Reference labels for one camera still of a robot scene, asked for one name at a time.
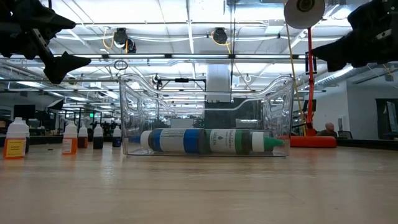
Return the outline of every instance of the ceiling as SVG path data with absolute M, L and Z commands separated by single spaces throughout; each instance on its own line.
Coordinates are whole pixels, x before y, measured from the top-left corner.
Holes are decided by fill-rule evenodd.
M 47 0 L 41 2 L 45 6 L 48 4 Z M 366 1 L 345 2 L 347 5 L 327 5 L 323 20 L 312 29 L 314 48 L 329 44 L 347 34 L 351 27 L 346 17 Z M 124 54 L 123 50 L 115 45 L 107 48 L 111 45 L 113 32 L 118 27 L 127 29 L 128 36 L 137 47 L 136 54 L 228 55 L 227 46 L 218 45 L 211 38 L 211 33 L 216 27 L 225 29 L 232 54 L 289 54 L 282 3 L 238 4 L 232 20 L 231 9 L 223 0 L 52 0 L 52 9 L 77 24 L 73 30 L 63 30 L 58 33 L 57 38 L 51 40 L 49 47 L 53 54 L 62 54 L 64 51 L 84 55 Z M 292 53 L 304 55 L 308 51 L 307 33 L 289 27 L 289 34 Z M 209 63 L 230 65 L 229 60 L 125 59 L 129 67 L 119 71 L 114 67 L 115 61 L 94 58 L 91 65 L 70 72 L 68 77 L 96 80 L 97 82 L 93 84 L 96 88 L 117 90 L 119 85 L 116 82 L 116 75 L 123 73 L 140 74 L 148 82 L 156 74 L 162 78 L 206 78 Z M 12 65 L 18 78 L 36 80 L 44 77 L 44 66 L 40 61 L 11 58 L 2 59 L 0 62 L 8 63 L 4 68 L 10 69 L 8 65 Z M 298 80 L 306 80 L 304 59 L 297 59 L 294 62 Z M 318 61 L 318 72 L 326 72 L 324 62 Z M 262 90 L 275 78 L 292 74 L 292 67 L 288 57 L 280 60 L 236 60 L 233 73 L 239 80 L 239 84 L 234 88 Z M 243 78 L 247 76 L 251 81 L 245 84 Z M 46 89 L 91 88 L 89 83 L 83 82 L 64 83 L 58 86 L 50 83 L 42 84 L 41 88 Z M 170 84 L 167 88 L 191 89 L 195 86 L 194 83 L 176 83 Z M 15 83 L 12 87 L 39 88 L 20 83 Z M 103 98 L 95 97 L 96 93 L 90 94 L 93 96 L 79 92 L 58 92 L 58 94 L 79 96 L 97 103 L 104 101 Z

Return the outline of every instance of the clear plastic container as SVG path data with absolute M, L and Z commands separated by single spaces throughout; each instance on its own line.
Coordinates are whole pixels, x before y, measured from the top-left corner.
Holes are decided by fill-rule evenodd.
M 121 75 L 119 82 L 124 154 L 289 155 L 291 77 L 279 77 L 261 91 L 246 92 L 162 91 L 135 74 Z M 229 96 L 231 101 L 207 100 L 214 96 Z M 187 98 L 190 105 L 175 104 Z

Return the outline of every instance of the person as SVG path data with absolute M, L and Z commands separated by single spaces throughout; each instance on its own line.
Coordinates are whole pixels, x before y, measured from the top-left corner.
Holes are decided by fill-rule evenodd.
M 327 122 L 325 124 L 325 130 L 317 133 L 317 136 L 333 136 L 337 137 L 337 133 L 335 132 L 335 125 L 331 122 Z

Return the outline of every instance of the red base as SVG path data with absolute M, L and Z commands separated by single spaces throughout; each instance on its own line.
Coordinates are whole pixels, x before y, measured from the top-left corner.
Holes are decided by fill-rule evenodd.
M 334 137 L 328 136 L 291 136 L 290 146 L 334 148 L 337 147 L 337 142 Z

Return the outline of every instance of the orange label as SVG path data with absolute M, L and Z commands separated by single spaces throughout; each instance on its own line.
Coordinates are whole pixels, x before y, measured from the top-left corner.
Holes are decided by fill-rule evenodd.
M 24 156 L 26 139 L 8 139 L 6 157 Z

